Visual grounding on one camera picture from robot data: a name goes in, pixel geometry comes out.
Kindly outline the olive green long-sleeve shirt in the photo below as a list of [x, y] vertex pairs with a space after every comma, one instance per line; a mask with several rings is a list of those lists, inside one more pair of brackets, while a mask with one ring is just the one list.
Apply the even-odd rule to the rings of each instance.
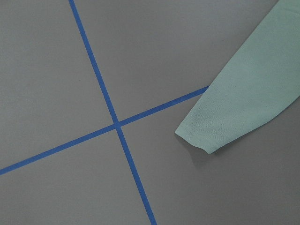
[[300, 95], [300, 3], [280, 0], [175, 130], [211, 154], [271, 121]]

